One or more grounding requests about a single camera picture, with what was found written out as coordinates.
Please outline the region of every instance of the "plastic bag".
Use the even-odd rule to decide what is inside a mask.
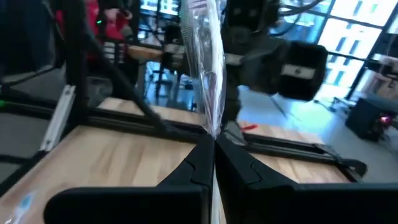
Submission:
[[[226,70],[220,19],[223,0],[182,0],[181,33],[202,126],[220,133]]]

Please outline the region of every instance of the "glass window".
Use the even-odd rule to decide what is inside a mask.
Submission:
[[[294,23],[298,15],[283,17],[283,23],[276,29],[271,29],[271,33],[279,33],[286,30]],[[293,29],[282,36],[288,40],[301,40],[304,42],[314,42],[317,39],[318,33],[322,26],[324,18],[310,13],[302,13],[301,18],[298,20]]]
[[[160,0],[160,12],[170,15],[177,15],[177,6],[178,4],[175,1],[168,1],[168,0]],[[149,10],[149,11],[156,11],[157,10],[157,0],[143,0],[141,2],[141,9]]]
[[[280,2],[287,6],[300,7],[299,0],[281,0]],[[311,2],[313,2],[313,0],[303,0],[303,2],[304,2],[304,5],[307,5],[307,4],[310,4]],[[317,12],[328,12],[330,3],[331,3],[331,0],[324,0],[321,3],[317,4],[316,6],[314,6],[311,10],[317,11]]]
[[[329,51],[366,58],[377,41],[380,29],[352,24],[347,29],[348,22],[329,19],[319,40]]]
[[[330,62],[330,63],[335,63],[336,60],[337,60],[337,56],[336,56],[336,55],[332,55],[331,58],[330,58],[330,60],[329,60],[329,62]]]
[[[325,78],[325,83],[349,88],[353,84],[363,62],[345,57],[337,57],[332,62],[332,56],[334,55],[329,55],[328,57],[329,61],[326,70],[330,72]]]
[[[349,64],[349,58],[346,58],[346,60],[344,60],[343,65],[348,65]]]
[[[343,44],[346,42],[347,37],[342,37],[337,44],[336,51],[339,52],[343,47]]]
[[[336,0],[331,15],[384,26],[398,0]]]
[[[355,40],[353,43],[353,46],[351,47],[351,49],[349,50],[348,53],[353,54],[355,52],[356,48],[358,47],[358,44],[359,44],[359,40]]]
[[[358,3],[356,4],[356,6],[355,6],[355,9],[354,9],[354,13],[353,13],[353,16],[356,16],[356,15],[358,15],[358,13],[359,13],[359,9],[361,8],[361,6],[362,6],[362,1],[358,1]]]

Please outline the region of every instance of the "gray floor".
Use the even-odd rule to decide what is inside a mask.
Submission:
[[[56,73],[46,74],[29,83],[18,86],[20,90],[35,96],[57,99],[62,90],[63,78]],[[153,99],[154,85],[149,85],[148,99],[151,103],[167,105],[168,99]],[[192,91],[181,90],[177,101],[180,107],[188,108],[193,98]],[[317,133],[343,157],[365,162],[369,171],[366,182],[398,182],[398,132],[390,131],[390,142],[377,144],[363,141],[344,125],[344,113],[333,114],[324,107],[308,102],[286,100],[241,88],[243,108],[240,119],[258,124],[283,126],[308,133]],[[38,150],[48,121],[0,114],[0,154],[30,157]],[[17,167],[0,164],[0,181]]]

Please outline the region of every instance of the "white label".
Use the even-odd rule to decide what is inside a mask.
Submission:
[[[302,67],[298,65],[284,65],[282,69],[282,75],[288,75],[291,77],[312,79],[315,74],[314,68]]]

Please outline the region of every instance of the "black metal frame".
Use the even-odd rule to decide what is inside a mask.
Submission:
[[[66,135],[78,125],[96,126],[99,128],[115,129],[129,133],[153,136],[156,138],[172,139],[175,141],[192,142],[199,141],[205,131],[199,125],[164,121],[166,127],[161,129],[154,126],[152,115],[138,116],[134,114],[120,113],[101,109],[90,109],[86,102],[86,46],[88,45],[85,30],[85,12],[83,1],[62,1],[65,21],[65,46],[67,59],[67,83],[75,86],[75,101],[72,106],[68,125],[64,131]],[[54,111],[56,102],[42,101],[31,98],[18,98],[0,95],[0,100],[6,101],[4,112],[23,114],[38,118],[49,119]],[[366,165],[357,160],[343,159],[336,155],[328,146],[318,144],[306,144],[283,139],[244,135],[249,145],[243,147],[247,152],[265,154],[289,159],[298,159],[321,164],[336,166],[342,174],[352,182],[360,182],[366,172]],[[39,151],[29,162],[22,166],[0,185],[0,196],[11,188],[29,169],[45,157],[47,152]]]

